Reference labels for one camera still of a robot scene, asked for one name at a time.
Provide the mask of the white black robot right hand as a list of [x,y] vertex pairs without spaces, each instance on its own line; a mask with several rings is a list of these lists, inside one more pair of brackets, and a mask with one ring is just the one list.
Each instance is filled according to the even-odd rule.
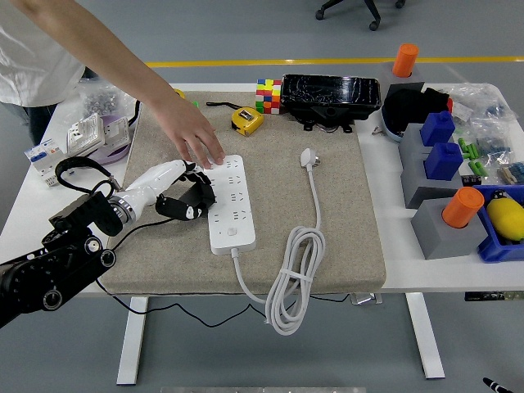
[[498,382],[493,381],[492,379],[489,379],[488,377],[483,377],[482,381],[485,385],[487,385],[493,392],[496,393],[513,393],[511,390],[507,389],[506,387],[500,385]]

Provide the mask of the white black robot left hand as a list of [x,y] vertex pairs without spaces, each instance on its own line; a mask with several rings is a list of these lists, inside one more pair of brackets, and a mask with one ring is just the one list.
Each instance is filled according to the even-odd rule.
[[[189,180],[192,187],[182,200],[164,196],[173,184]],[[127,215],[123,221],[134,224],[146,206],[154,206],[165,217],[188,221],[201,217],[215,203],[211,181],[194,162],[172,160],[151,167],[123,192],[114,195],[115,206]]]

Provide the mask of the person's hand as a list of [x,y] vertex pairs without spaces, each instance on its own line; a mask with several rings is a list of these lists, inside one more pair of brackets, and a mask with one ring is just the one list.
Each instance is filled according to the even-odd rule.
[[217,165],[223,164],[225,153],[215,129],[191,102],[172,91],[152,103],[151,110],[182,159],[198,161],[205,169],[211,167],[209,158]]

